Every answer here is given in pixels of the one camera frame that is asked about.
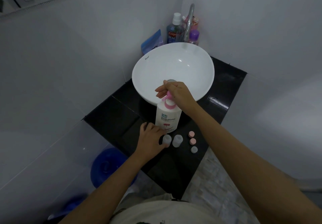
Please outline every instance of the chrome faucet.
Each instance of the chrome faucet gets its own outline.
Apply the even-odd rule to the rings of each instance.
[[[194,11],[195,11],[195,4],[191,4],[189,14],[188,14],[187,26],[186,26],[184,34],[183,34],[183,41],[185,43],[187,43],[189,41],[189,34],[190,34],[191,27],[192,27]]]

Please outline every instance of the white sink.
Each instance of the white sink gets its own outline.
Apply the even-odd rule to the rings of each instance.
[[[215,69],[212,59],[199,46],[171,43],[157,47],[144,55],[132,71],[132,82],[143,99],[157,105],[155,89],[163,80],[184,82],[196,101],[210,89]]]

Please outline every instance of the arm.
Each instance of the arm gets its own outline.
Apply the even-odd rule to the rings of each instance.
[[[60,224],[106,224],[141,167],[155,157],[165,145],[159,138],[166,132],[152,123],[140,128],[137,148],[124,164],[117,169],[98,189],[86,198]]]
[[[239,142],[192,98],[184,83],[167,83],[177,105],[200,128],[204,138],[261,223],[322,223],[322,211],[282,172]]]

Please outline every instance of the black granite tile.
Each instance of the black granite tile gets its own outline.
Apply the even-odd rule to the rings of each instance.
[[[221,123],[241,85],[246,72],[243,72],[218,59],[212,58],[215,78],[208,93],[198,101],[217,122]],[[110,98],[86,116],[85,121],[97,132],[130,156],[136,149],[140,125],[155,122],[156,107],[147,103],[136,92],[132,81],[124,84]],[[191,153],[188,132],[195,132],[198,152]],[[183,136],[179,148],[172,145],[149,161],[142,170],[166,192],[180,199],[187,188],[200,161],[208,149],[199,128],[182,112],[178,128],[169,135]]]

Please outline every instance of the purple cap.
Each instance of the purple cap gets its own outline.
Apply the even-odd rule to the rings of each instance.
[[[189,39],[192,41],[197,41],[199,39],[200,32],[198,30],[192,30],[189,35]]]

